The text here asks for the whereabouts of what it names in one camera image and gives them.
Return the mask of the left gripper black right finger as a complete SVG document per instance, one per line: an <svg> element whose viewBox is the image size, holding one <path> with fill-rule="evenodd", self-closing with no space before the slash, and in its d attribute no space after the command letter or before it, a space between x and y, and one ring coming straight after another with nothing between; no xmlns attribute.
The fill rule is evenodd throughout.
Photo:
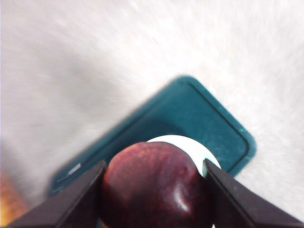
<svg viewBox="0 0 304 228"><path fill-rule="evenodd" d="M250 191L210 160L203 162L217 228L302 228L304 223Z"/></svg>

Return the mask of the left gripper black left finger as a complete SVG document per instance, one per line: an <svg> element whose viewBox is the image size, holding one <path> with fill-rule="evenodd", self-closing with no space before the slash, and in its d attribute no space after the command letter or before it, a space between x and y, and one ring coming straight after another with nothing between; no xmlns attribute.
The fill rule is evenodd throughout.
<svg viewBox="0 0 304 228"><path fill-rule="evenodd" d="M95 228L105 161L79 176L58 194L9 224L10 228Z"/></svg>

